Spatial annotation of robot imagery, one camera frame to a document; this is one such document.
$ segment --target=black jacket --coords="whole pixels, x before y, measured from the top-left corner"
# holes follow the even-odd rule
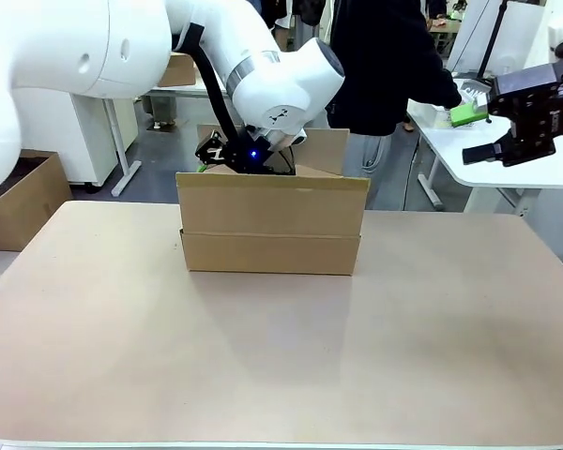
[[[419,8],[419,0],[336,0],[331,48],[346,80],[327,108],[331,127],[387,136],[410,98],[459,105]]]

